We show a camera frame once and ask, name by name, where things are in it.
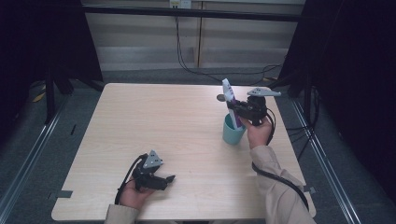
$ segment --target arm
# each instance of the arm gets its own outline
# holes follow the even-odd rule
[[[250,156],[254,164],[261,170],[288,179],[294,185],[303,188],[303,184],[287,170],[281,169],[275,152],[267,146],[272,125],[268,119],[262,120],[262,125],[255,127],[248,120],[241,119],[247,127],[247,138],[250,146]],[[300,196],[289,186],[262,175],[257,176],[259,192],[264,205],[266,223],[315,223],[310,216]]]
[[[141,189],[138,191],[134,187],[134,181],[130,179],[120,196],[120,205],[111,204],[108,207],[105,224],[134,223],[145,200],[154,191],[154,189]]]

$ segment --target light wood surface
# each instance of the light wood surface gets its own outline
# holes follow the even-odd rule
[[[252,87],[233,90],[246,101]],[[263,218],[246,134],[236,146],[221,138],[228,109],[220,93],[221,86],[107,84],[63,186],[72,197],[58,199],[52,217],[105,219],[132,162],[155,149],[163,159],[155,175],[176,179],[148,199],[139,219]],[[266,99],[276,114],[271,145],[280,165],[304,182],[276,102]]]

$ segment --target teal cup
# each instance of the teal cup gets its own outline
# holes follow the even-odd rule
[[[245,133],[246,127],[242,126],[242,130],[235,130],[233,128],[233,121],[231,120],[230,114],[228,114],[224,119],[223,124],[223,140],[230,145],[237,145],[242,136]]]

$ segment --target human hand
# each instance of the human hand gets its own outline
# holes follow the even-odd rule
[[[154,191],[155,189],[146,188],[141,188],[140,191],[138,191],[135,188],[134,180],[130,179],[120,196],[120,205],[132,207],[140,211],[147,197]]]
[[[240,119],[247,128],[247,140],[249,142],[250,149],[257,146],[266,146],[272,131],[272,124],[268,118],[263,118],[262,124],[259,126],[252,125],[248,119]]]

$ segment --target sleeve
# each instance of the sleeve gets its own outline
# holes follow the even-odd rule
[[[105,224],[133,224],[139,211],[122,205],[108,206]]]
[[[303,189],[303,183],[300,180],[287,170],[280,168],[276,154],[271,147],[254,147],[250,150],[250,156],[259,169],[286,178],[299,189]],[[262,175],[257,176],[257,184],[262,196],[267,224],[315,223],[294,189]]]

